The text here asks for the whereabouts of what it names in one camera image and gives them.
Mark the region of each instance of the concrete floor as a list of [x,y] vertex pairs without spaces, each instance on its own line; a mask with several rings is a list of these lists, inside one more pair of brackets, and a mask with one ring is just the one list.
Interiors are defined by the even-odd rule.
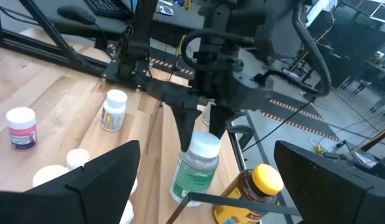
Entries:
[[[22,5],[18,2],[18,0],[0,0],[0,5],[7,7],[9,9],[15,10],[20,13],[28,14],[27,11],[22,7]],[[4,14],[1,14],[2,26],[5,29],[13,30],[15,32],[20,32],[22,30],[28,29],[32,27],[28,24],[23,24],[13,19],[7,17]],[[72,37],[67,36],[67,38],[71,38],[73,40],[82,42],[87,45],[93,45],[93,42],[88,39],[80,38],[80,37]],[[171,46],[165,46],[165,44],[160,43],[156,40],[152,40],[151,46],[166,50],[167,52],[174,53],[175,49]],[[199,41],[195,41],[190,44],[190,47],[193,50],[196,50],[199,46]],[[248,74],[255,75],[259,72],[263,72],[261,68],[261,63],[258,62],[251,54],[242,50],[240,52],[239,57],[244,60],[244,71]],[[309,80],[308,82],[315,82],[315,76],[312,78],[313,80]],[[318,99],[318,103],[314,105],[320,115],[324,118],[324,120],[338,127],[346,127],[353,123],[357,123],[365,119],[372,118],[377,114],[381,114],[382,110],[379,110],[376,114],[372,114],[369,112],[370,107],[379,100],[379,96],[372,93],[370,90],[363,90],[359,95],[353,95],[352,91],[357,86],[357,83],[352,84],[346,90],[336,89],[335,92],[339,94],[348,104],[350,104],[354,109],[351,109],[343,100],[341,100],[336,93],[331,92],[328,96]],[[297,100],[305,101],[300,94],[300,90],[290,86],[286,82],[275,79],[274,91],[285,94],[287,96],[293,97]],[[250,111],[249,119],[243,117],[239,118],[235,121],[237,124],[251,124],[254,126],[257,136],[262,138],[267,133],[269,133],[272,129],[279,125],[279,122],[269,119],[267,117],[263,117],[260,111]],[[362,136],[371,137],[377,134],[377,130],[373,128],[373,125],[376,129],[380,129],[385,127],[385,118],[381,115],[376,116],[375,118],[369,120],[368,122],[361,122],[360,124],[351,126],[347,128],[347,130],[359,133]],[[360,145],[364,138],[357,136],[356,134],[351,134],[347,131],[341,131],[340,128],[336,128],[331,126],[331,129],[336,132],[336,135],[340,139],[347,139],[349,142]],[[280,127],[277,131],[275,131],[268,138],[265,138],[261,142],[261,147],[252,147],[248,151],[244,152],[244,157],[249,158],[246,161],[247,168],[254,168],[258,164],[263,162],[268,162],[270,165],[276,167],[273,152],[274,152],[274,144],[276,140],[285,140],[289,141],[297,146],[303,147],[309,151],[313,151],[313,147],[310,143],[311,139],[321,140],[322,137],[317,136],[312,133],[308,133],[301,129],[293,128],[289,125],[284,125]],[[250,146],[254,143],[255,140],[252,139],[248,144]],[[329,139],[324,139],[321,142],[325,147],[331,147],[336,144],[336,142],[331,141]],[[385,145],[377,144],[374,146],[370,153],[374,154],[378,157],[385,157]],[[286,189],[282,191],[282,196],[288,206],[294,206],[293,201],[291,200],[289,194]],[[297,223],[300,218],[292,217],[293,223]],[[263,219],[263,223],[265,224],[283,224],[286,223],[286,220],[283,215],[270,213],[266,215]]]

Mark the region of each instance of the yellow cap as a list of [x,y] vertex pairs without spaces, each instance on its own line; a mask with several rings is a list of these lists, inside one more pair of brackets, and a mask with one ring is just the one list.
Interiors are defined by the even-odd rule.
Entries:
[[258,165],[252,172],[255,186],[266,195],[276,195],[284,188],[281,175],[272,166]]

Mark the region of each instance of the product label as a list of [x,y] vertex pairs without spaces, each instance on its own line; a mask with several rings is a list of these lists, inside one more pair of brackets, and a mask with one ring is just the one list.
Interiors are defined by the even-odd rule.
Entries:
[[215,172],[216,168],[200,170],[179,159],[174,174],[172,191],[178,198],[184,198],[191,191],[206,193]]
[[26,136],[15,136],[10,134],[10,139],[14,149],[30,149],[36,145],[36,132],[33,131]]
[[[229,195],[229,198],[239,199],[241,198],[241,192],[239,188],[235,188]],[[223,224],[253,224],[258,223],[264,214],[258,214],[252,212],[247,208],[231,207],[226,205],[218,206],[215,211],[215,218],[218,223]]]
[[110,114],[105,111],[103,108],[103,113],[101,117],[101,125],[105,129],[108,129],[110,131],[117,131],[122,128],[124,120],[124,113],[123,114]]

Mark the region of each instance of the white bottle cap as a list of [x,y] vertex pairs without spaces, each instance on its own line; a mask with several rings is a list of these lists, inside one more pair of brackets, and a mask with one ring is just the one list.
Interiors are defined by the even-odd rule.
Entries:
[[134,212],[132,210],[131,202],[128,200],[126,204],[126,208],[124,208],[122,219],[120,219],[119,224],[129,224],[131,220],[134,218]]
[[126,105],[128,96],[120,90],[110,90],[106,93],[106,103],[112,108],[121,108]]
[[20,107],[6,113],[7,125],[16,130],[28,129],[36,124],[36,114],[30,108]]
[[214,134],[207,131],[192,133],[189,151],[204,158],[214,158],[220,153],[221,141]]
[[49,165],[41,168],[33,176],[32,186],[37,187],[40,184],[44,184],[50,180],[53,180],[63,174],[66,174],[69,170],[61,165]]
[[67,154],[67,168],[70,170],[84,166],[90,159],[90,154],[86,149],[73,149]]
[[138,185],[138,180],[137,180],[137,177],[136,177],[136,180],[134,181],[134,184],[132,185],[132,189],[131,189],[130,195],[132,195],[136,191],[137,185]]

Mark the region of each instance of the brown jar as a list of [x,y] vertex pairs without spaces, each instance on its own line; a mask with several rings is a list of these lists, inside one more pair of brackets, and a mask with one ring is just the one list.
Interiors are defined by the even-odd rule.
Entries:
[[[281,175],[267,164],[258,165],[254,170],[244,170],[221,194],[222,197],[244,199],[262,203],[277,203],[277,194],[284,188]],[[214,205],[213,214],[217,223],[259,223],[265,212],[247,208]]]

